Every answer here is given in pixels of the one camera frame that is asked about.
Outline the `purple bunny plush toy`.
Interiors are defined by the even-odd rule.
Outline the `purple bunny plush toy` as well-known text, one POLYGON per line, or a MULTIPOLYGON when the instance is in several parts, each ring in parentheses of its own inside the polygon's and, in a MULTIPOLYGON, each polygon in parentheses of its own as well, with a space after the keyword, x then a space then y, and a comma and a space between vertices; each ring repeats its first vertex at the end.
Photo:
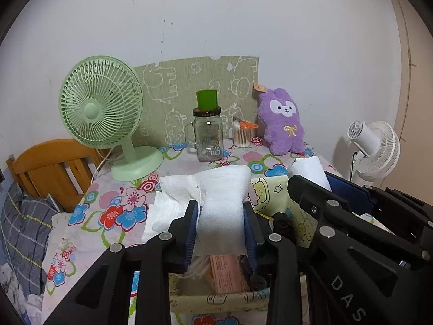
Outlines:
POLYGON ((299 110, 283 88, 266 90, 259 94, 258 118, 264 125, 264 140, 273 155, 303 153, 304 128, 299 110))

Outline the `yellow cartoon fabric storage box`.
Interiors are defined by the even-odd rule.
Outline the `yellow cartoon fabric storage box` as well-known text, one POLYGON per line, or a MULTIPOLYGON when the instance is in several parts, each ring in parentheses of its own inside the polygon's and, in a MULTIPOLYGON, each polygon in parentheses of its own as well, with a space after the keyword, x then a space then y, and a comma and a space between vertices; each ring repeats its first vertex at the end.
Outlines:
MULTIPOLYGON (((317 221, 305 213, 288 193, 286 176, 253 178, 248 191, 254 212, 272 220, 275 213, 286 213, 292 218, 297 246, 307 249, 313 240, 317 221)), ((269 288, 265 281, 252 274, 247 257, 238 257, 250 290, 237 294, 217 294, 211 273, 210 258, 192 266, 197 273, 188 279, 169 276, 170 309, 177 314, 223 313, 259 310, 269 304, 269 288)))

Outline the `white tissue sheet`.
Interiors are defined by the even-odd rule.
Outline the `white tissue sheet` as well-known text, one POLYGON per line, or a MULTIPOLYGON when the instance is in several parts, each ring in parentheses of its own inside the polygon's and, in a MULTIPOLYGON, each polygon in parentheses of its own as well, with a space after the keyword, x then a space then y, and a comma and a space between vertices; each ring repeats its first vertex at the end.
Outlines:
POLYGON ((184 216, 192 196, 185 194, 168 194, 157 192, 154 203, 150 205, 147 213, 142 242, 146 243, 159 233, 169 230, 172 221, 184 216))

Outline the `glass mason jar mug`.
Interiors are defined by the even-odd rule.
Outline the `glass mason jar mug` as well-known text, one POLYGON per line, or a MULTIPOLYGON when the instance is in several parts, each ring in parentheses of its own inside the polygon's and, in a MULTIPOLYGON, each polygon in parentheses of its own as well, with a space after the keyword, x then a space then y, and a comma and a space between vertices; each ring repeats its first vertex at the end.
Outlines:
POLYGON ((203 111, 193 110, 194 120, 184 127, 185 142, 195 150, 201 162, 222 159, 224 151, 221 108, 203 111))

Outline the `white standing fan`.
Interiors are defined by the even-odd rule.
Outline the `white standing fan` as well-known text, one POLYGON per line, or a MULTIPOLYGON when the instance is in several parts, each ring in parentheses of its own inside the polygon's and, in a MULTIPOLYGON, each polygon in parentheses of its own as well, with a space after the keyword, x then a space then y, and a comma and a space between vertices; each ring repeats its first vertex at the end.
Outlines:
POLYGON ((379 187, 396 168, 400 153, 399 136, 390 124, 357 120, 337 141, 333 163, 352 183, 379 187))

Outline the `floral tablecloth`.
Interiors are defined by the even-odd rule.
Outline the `floral tablecloth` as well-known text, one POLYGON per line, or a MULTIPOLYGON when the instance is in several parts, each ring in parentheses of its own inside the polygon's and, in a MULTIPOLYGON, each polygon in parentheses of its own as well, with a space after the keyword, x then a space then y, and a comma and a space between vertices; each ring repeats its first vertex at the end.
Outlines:
MULTIPOLYGON (((237 148, 229 139, 224 142, 223 157, 211 163, 199 162, 185 144, 161 147, 163 164, 144 178, 121 183, 103 173, 88 188, 70 217, 54 217, 49 249, 43 261, 47 281, 42 301, 42 320, 63 300, 98 257, 112 244, 135 246, 142 242, 147 213, 161 191, 160 179, 168 175, 193 175, 223 166, 247 165, 252 179, 287 176, 297 158, 311 157, 312 148, 303 153, 274 156, 255 136, 247 148, 237 148)), ((266 312, 259 310, 177 314, 174 324, 264 324, 266 312)))

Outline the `black plastic bag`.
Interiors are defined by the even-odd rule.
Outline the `black plastic bag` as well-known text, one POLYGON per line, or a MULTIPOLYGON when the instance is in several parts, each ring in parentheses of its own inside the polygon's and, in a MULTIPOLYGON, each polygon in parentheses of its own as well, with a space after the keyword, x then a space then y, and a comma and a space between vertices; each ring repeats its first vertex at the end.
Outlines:
POLYGON ((288 236, 295 232, 292 218, 286 213, 275 213, 272 217, 272 230, 281 236, 288 236))

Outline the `pink packet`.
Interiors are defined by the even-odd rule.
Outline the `pink packet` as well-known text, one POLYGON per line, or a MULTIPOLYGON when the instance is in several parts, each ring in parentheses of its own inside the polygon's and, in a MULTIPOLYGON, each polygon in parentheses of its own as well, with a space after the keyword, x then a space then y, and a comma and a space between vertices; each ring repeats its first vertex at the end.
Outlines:
POLYGON ((240 260, 235 255, 211 255, 211 273, 217 294, 248 292, 240 260))

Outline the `white plastic bag pack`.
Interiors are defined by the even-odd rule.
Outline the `white plastic bag pack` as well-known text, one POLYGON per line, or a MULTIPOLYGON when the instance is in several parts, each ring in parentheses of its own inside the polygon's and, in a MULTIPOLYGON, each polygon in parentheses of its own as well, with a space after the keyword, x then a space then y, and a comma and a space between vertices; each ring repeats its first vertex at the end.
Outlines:
POLYGON ((297 158, 288 169, 288 178, 300 175, 303 178, 332 191, 322 164, 317 156, 297 158))

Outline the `green cartoon cardboard panel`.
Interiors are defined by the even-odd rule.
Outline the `green cartoon cardboard panel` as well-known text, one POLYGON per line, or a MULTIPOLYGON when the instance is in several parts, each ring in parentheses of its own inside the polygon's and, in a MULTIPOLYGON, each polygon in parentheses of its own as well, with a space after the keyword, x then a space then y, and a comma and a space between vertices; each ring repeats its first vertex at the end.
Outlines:
POLYGON ((253 56, 192 57, 135 68, 144 104, 136 146, 172 146, 184 142, 184 126, 194 120, 199 90, 216 90, 224 138, 232 137, 232 119, 255 122, 259 58, 253 56))

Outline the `green plastic cup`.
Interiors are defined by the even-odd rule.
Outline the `green plastic cup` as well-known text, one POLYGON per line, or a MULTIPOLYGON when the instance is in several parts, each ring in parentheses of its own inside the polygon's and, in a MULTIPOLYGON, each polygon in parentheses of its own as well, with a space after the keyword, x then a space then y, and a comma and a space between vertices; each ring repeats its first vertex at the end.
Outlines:
POLYGON ((218 108, 217 90, 199 90, 196 93, 198 109, 210 111, 218 108))

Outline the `green desk fan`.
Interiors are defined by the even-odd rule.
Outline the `green desk fan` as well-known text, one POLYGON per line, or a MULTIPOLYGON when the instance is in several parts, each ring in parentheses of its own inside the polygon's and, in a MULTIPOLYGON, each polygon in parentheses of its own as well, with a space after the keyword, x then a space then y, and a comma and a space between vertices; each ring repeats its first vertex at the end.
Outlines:
POLYGON ((155 147, 133 145, 143 105, 135 70, 106 55, 76 64, 66 75, 59 96, 63 124, 77 142, 93 149, 122 147, 123 155, 111 166, 112 178, 121 182, 153 173, 164 159, 155 147))

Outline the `white foam roll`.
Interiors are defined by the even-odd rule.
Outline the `white foam roll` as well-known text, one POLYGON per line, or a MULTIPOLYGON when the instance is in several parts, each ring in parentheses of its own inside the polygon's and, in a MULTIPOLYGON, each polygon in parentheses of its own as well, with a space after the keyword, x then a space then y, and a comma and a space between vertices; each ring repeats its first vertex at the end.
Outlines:
POLYGON ((194 175, 171 175, 160 180, 168 194, 190 193, 198 203, 195 254, 241 255, 244 243, 243 202, 252 173, 247 166, 224 166, 194 175))

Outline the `grey plaid pillow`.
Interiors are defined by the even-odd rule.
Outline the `grey plaid pillow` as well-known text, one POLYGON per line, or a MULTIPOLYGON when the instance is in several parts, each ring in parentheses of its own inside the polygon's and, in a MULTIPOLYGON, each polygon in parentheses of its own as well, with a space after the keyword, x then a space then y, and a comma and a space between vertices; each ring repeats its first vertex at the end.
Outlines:
POLYGON ((52 216, 59 213, 49 198, 32 197, 13 183, 1 209, 1 248, 26 296, 45 289, 42 262, 48 248, 52 216))

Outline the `wooden chair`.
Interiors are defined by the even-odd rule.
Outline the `wooden chair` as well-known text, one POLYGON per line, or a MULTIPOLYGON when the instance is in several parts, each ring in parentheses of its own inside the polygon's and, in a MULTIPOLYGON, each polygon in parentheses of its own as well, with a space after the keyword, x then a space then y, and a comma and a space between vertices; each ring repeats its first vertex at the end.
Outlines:
POLYGON ((74 139, 54 139, 7 159, 6 165, 13 180, 32 197, 52 196, 71 212, 91 185, 91 164, 98 166, 107 153, 74 139))

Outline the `cotton swab jar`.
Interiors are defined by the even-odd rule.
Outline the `cotton swab jar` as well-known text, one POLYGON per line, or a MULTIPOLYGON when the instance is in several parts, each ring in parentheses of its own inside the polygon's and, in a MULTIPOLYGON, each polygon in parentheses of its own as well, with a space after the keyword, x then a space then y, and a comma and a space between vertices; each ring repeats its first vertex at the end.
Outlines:
POLYGON ((256 129, 258 129, 258 124, 233 117, 233 144, 237 148, 249 147, 256 129))

